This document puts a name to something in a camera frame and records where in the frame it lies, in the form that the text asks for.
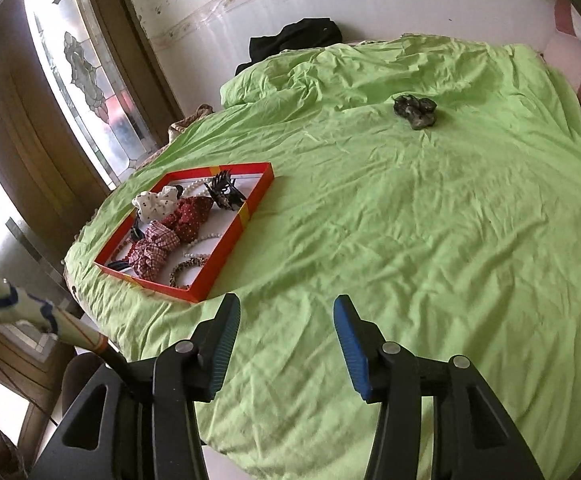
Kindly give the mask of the pink checked scrunchie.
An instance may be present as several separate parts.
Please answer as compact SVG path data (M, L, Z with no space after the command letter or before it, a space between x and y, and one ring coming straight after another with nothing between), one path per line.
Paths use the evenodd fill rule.
M144 237L131 246L127 262L138 278L154 282L171 252L180 244L179 237L168 226L152 221L147 226Z

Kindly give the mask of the beaded headband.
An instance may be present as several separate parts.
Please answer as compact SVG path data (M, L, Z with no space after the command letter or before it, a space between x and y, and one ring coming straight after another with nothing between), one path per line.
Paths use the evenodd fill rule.
M194 280L192 273L202 269L209 257L209 254L201 252L185 254L183 260L171 270L168 284L174 288L187 289Z

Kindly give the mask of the black hair band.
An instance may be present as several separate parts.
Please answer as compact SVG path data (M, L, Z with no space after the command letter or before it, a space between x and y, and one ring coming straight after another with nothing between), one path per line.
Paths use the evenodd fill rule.
M132 240L132 242L138 242L139 240L142 240L145 237L145 234L141 229L140 218L134 217L133 224L131 226L129 235L130 235L130 240Z

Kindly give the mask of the red dotted scrunchie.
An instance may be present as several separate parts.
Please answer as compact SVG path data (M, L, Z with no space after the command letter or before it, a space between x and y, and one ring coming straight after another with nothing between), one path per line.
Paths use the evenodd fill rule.
M171 230L182 244L196 240L200 228L208 221L213 200L208 196L191 196L179 200L176 210L161 223Z

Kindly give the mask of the white cherry print scrunchie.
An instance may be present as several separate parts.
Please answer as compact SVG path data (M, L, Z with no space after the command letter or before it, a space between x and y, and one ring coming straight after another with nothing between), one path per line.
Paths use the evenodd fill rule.
M181 185L166 185L159 192L141 192L131 200L131 204L141 222L161 221L176 210L182 194Z

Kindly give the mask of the black flower hair claw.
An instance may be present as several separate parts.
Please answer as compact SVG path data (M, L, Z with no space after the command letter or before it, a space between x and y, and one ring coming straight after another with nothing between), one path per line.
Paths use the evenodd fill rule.
M246 196L236 188L230 170L221 170L205 182L205 187L220 209L237 211L246 202Z

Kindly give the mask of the blue hair clip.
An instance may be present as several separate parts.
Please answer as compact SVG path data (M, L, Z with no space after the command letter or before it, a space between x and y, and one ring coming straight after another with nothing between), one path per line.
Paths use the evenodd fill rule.
M106 266L108 269L112 269L117 272L122 272L132 268L128 259L110 261L106 264Z

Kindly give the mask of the red shallow box tray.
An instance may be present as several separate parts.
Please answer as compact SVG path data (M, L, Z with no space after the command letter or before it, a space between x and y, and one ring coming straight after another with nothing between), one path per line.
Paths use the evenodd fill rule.
M269 162L168 172L131 200L131 212L94 259L142 289L200 302L274 179Z

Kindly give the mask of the green bed sheet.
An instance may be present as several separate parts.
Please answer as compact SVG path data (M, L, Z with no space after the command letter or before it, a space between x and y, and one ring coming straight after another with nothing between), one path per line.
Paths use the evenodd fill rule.
M435 125L397 116L402 94ZM333 327L351 297L425 358L464 354L548 479L581 464L581 105L532 49L439 36L273 56L228 81L113 192L66 255L80 304L131 361L188 336L235 292L242 320L202 439L256 479L360 479L377 408ZM275 178L200 304L94 259L164 174L269 162Z

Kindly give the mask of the brown patterned blanket edge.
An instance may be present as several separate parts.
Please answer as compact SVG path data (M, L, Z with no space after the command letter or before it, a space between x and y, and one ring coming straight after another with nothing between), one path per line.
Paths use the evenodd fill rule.
M193 114L188 115L177 122L172 122L168 128L169 143L172 144L190 125L198 122L200 119L214 113L213 107L209 104L200 104Z

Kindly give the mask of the dark grey scrunchie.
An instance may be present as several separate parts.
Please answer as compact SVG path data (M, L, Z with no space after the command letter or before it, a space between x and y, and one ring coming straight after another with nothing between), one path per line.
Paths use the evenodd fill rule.
M414 130L432 127L437 121L437 103L429 98L417 98L412 94L402 94L393 102L397 116L406 119Z

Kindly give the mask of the stained glass window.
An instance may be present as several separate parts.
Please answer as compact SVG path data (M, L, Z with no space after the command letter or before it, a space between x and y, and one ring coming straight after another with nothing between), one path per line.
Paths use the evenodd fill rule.
M164 144L172 108L130 0L0 0L0 185L52 256Z

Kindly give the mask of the pink bolster pillow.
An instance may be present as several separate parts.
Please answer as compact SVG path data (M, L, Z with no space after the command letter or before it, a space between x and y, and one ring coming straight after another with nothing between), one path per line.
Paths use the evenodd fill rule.
M556 0L554 21L543 58L563 73L581 103L581 15L569 0Z

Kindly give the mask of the black garment on bed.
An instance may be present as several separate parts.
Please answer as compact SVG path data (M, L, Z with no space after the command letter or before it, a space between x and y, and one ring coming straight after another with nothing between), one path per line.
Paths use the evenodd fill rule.
M330 18L303 18L284 26L277 35L251 37L248 48L250 61L238 65L235 74L285 50L328 47L341 41L342 32Z

